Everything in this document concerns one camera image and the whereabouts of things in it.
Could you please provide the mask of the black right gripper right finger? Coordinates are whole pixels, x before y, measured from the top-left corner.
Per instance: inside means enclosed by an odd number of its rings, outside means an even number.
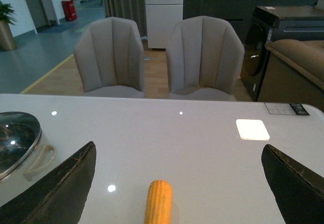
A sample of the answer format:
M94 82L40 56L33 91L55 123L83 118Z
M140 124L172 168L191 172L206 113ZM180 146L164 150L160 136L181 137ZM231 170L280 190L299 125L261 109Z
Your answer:
M267 144L261 162L285 223L323 223L323 177Z

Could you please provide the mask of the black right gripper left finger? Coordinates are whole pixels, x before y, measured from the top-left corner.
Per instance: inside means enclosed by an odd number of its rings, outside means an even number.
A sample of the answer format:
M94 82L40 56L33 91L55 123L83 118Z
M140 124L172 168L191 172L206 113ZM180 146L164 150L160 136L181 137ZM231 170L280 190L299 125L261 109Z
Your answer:
M1 207L1 223L78 223L96 166L90 141Z

